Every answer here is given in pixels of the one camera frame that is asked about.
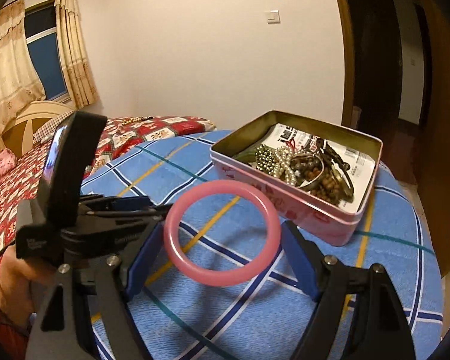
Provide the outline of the person's left hand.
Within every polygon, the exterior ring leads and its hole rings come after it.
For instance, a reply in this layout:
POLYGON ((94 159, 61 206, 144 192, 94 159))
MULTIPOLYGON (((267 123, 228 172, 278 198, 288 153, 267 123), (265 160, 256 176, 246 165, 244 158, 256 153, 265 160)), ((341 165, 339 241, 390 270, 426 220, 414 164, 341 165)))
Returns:
POLYGON ((20 259, 11 245, 1 258, 0 310, 16 326, 25 329, 35 312, 32 283, 49 286, 56 269, 40 258, 20 259))

